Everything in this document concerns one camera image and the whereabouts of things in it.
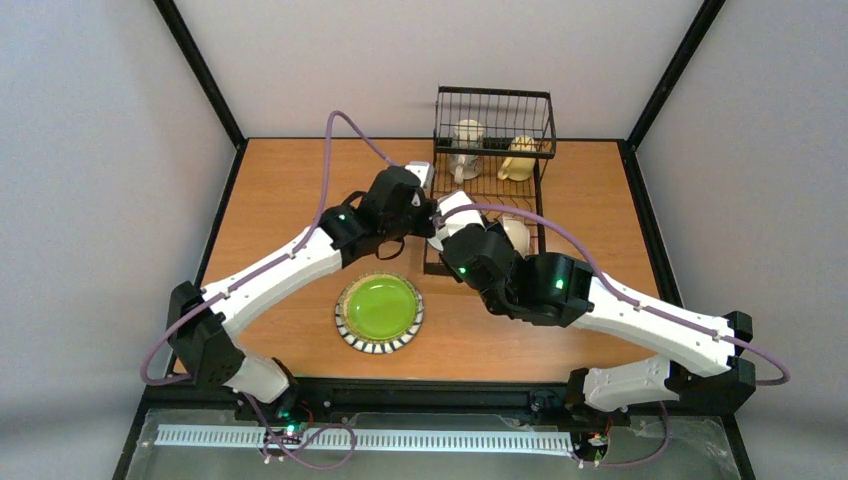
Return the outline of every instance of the wooden tabletop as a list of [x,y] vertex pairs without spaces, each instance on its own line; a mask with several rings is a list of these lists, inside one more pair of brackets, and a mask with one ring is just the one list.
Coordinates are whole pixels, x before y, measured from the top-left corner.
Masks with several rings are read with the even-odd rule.
[[[378,140],[395,161],[432,161],[431,140]],[[256,139],[248,144],[204,283],[242,270],[290,241],[318,204],[323,140]],[[385,168],[358,140],[335,140],[328,206],[367,190]],[[545,216],[580,238],[614,278],[656,295],[630,190],[613,142],[559,142],[542,182]],[[295,375],[427,380],[565,381],[580,367],[611,367],[652,353],[577,328],[535,327],[486,312],[453,279],[422,273],[424,240],[407,239],[400,257],[363,258],[315,281],[251,324],[243,346],[274,356]],[[548,251],[577,255],[549,232]],[[373,270],[399,273],[424,298],[416,338],[390,355],[369,355],[339,336],[333,308],[345,286]]]

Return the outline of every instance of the wire dish rack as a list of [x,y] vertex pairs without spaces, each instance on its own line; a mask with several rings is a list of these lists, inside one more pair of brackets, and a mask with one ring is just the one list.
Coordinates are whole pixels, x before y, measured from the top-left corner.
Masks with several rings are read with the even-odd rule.
[[[457,141],[457,128],[469,120],[483,133],[480,141]],[[516,137],[531,137],[534,148],[516,151],[510,147]],[[454,182],[450,171],[453,155],[476,155],[481,173],[462,184]],[[553,105],[547,92],[466,87],[439,87],[436,126],[433,130],[435,173],[430,198],[439,199],[463,190],[476,203],[509,205],[542,215],[541,181],[547,162],[556,154]],[[533,174],[526,181],[501,180],[498,170],[506,157],[533,158]],[[483,212],[496,222],[499,212]],[[536,222],[521,218],[531,236],[530,254],[545,251],[545,231]],[[425,274],[450,275],[429,244],[424,248]]]

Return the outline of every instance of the gray wall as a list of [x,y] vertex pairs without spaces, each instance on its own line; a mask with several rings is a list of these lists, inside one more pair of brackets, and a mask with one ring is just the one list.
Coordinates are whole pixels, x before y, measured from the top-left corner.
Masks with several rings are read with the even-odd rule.
[[549,90],[557,134],[626,136],[701,0],[180,0],[245,135],[327,112],[429,136],[438,85]]
[[727,2],[638,152],[687,305],[753,314],[794,374],[739,412],[761,478],[848,468],[846,23],[845,2]]
[[233,149],[153,2],[15,3],[0,16],[0,478],[110,478]]

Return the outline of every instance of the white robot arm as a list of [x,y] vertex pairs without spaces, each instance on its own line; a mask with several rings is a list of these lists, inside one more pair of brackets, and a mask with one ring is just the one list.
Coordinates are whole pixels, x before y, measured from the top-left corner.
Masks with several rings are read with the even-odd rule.
[[[281,402],[293,378],[279,361],[239,346],[239,333],[304,285],[374,254],[384,242],[416,235],[428,238],[441,251],[442,261],[457,280],[477,290],[493,314],[535,325],[600,331],[658,353],[620,367],[572,372],[569,403],[612,411],[636,403],[681,400],[709,413],[716,408],[735,410],[753,393],[753,365],[738,358],[737,347],[634,309],[609,292],[585,263],[558,253],[522,258],[497,224],[489,225],[476,211],[456,214],[436,228],[434,218],[472,200],[461,191],[438,203],[427,199],[424,188],[431,178],[432,167],[426,163],[389,167],[361,195],[358,207],[345,203],[326,210],[314,230],[305,229],[276,252],[202,291],[189,283],[178,286],[172,294],[170,323],[202,301],[224,297],[169,341],[194,381],[250,393],[263,403]],[[305,235],[310,235],[305,248],[293,253]],[[278,261],[282,256],[289,258]],[[607,279],[642,305],[723,335],[750,339],[750,317],[743,314],[697,314]],[[713,406],[698,400],[704,389],[712,392]],[[716,404],[716,394],[732,398]]]

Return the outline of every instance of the plate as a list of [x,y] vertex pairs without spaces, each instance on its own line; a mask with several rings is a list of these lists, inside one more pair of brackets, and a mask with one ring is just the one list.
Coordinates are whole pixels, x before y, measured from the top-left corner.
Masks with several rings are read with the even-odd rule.
[[371,272],[345,288],[335,309],[345,342],[364,353],[386,354],[412,341],[424,319],[421,293],[404,277]]

